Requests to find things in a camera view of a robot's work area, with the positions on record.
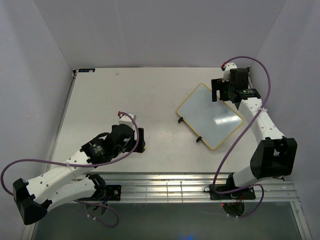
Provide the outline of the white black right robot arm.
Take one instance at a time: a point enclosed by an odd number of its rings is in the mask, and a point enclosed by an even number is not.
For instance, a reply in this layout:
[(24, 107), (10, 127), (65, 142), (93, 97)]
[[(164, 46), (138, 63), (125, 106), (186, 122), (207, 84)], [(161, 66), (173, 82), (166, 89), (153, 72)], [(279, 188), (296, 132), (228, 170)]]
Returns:
[(252, 130), (257, 142), (247, 167), (231, 173), (224, 185), (212, 186), (215, 194), (237, 199), (260, 181), (291, 175), (298, 144), (275, 126), (258, 91), (249, 87), (248, 68), (227, 63), (222, 69), (223, 77), (211, 80), (212, 91), (219, 91), (219, 96), (213, 96), (212, 101), (232, 102), (246, 119), (247, 129)]

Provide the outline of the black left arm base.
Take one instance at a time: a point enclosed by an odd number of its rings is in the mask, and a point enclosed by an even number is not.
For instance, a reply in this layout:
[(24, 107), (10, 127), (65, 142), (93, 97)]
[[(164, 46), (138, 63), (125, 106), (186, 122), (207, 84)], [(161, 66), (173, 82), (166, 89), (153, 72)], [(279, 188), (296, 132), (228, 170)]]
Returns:
[(97, 199), (103, 202), (108, 201), (120, 201), (122, 194), (121, 185), (106, 185), (101, 192), (98, 194)]

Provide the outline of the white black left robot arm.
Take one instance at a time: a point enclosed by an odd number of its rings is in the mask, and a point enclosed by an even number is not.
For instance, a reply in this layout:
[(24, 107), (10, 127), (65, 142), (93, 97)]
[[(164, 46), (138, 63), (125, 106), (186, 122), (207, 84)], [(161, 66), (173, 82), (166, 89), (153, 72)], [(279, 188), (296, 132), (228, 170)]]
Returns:
[(135, 138), (135, 130), (126, 124), (113, 125), (111, 132), (97, 135), (54, 169), (29, 180), (16, 180), (13, 198), (23, 223), (34, 224), (49, 211), (74, 200), (106, 199), (110, 188), (99, 174), (91, 171), (121, 153), (143, 153), (144, 129), (138, 128), (138, 134)]

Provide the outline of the yellow framed whiteboard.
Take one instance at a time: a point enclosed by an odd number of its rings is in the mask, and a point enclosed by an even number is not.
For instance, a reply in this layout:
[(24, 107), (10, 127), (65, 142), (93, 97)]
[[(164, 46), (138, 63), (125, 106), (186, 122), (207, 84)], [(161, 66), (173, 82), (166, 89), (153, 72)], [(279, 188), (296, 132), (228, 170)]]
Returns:
[(244, 122), (244, 119), (219, 98), (212, 102), (212, 90), (200, 83), (176, 111), (179, 117), (212, 151), (222, 145)]

